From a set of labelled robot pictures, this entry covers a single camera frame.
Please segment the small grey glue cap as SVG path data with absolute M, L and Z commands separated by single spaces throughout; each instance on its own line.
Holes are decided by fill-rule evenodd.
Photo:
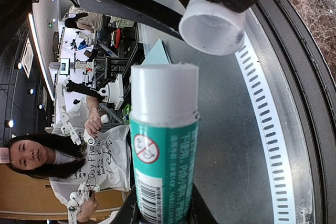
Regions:
M 179 33 L 194 49 L 215 56 L 230 55 L 244 44 L 246 12 L 222 4 L 190 0 L 179 22 Z

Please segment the green white glue stick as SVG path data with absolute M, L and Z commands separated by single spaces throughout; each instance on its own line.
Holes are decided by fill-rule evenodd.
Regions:
M 148 223 L 186 223 L 197 152 L 199 68 L 131 69 L 131 146 L 138 208 Z

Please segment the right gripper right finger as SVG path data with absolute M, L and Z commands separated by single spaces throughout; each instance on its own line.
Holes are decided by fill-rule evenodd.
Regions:
M 191 202 L 187 215 L 187 223 L 219 224 L 219 222 L 212 215 L 195 184 L 193 184 Z

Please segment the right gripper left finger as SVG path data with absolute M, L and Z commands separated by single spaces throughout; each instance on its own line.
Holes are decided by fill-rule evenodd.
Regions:
M 135 186 L 133 186 L 112 224 L 139 224 L 140 220 L 141 214 L 138 208 L 137 192 Z

